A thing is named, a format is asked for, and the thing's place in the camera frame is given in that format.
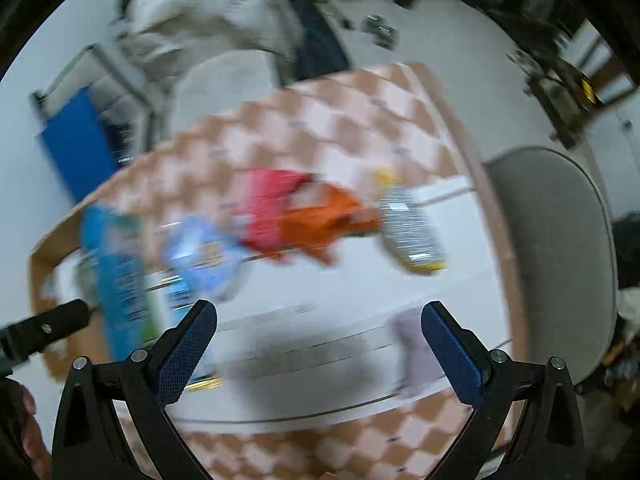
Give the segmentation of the person's left hand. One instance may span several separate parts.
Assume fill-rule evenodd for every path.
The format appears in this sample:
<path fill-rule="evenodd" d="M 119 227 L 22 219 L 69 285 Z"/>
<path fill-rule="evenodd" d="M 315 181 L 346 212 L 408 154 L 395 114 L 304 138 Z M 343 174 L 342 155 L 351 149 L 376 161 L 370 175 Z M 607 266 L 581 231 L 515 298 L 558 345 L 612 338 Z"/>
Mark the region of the person's left hand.
<path fill-rule="evenodd" d="M 1 379 L 1 478 L 50 479 L 51 455 L 35 419 L 30 391 L 13 379 Z"/>

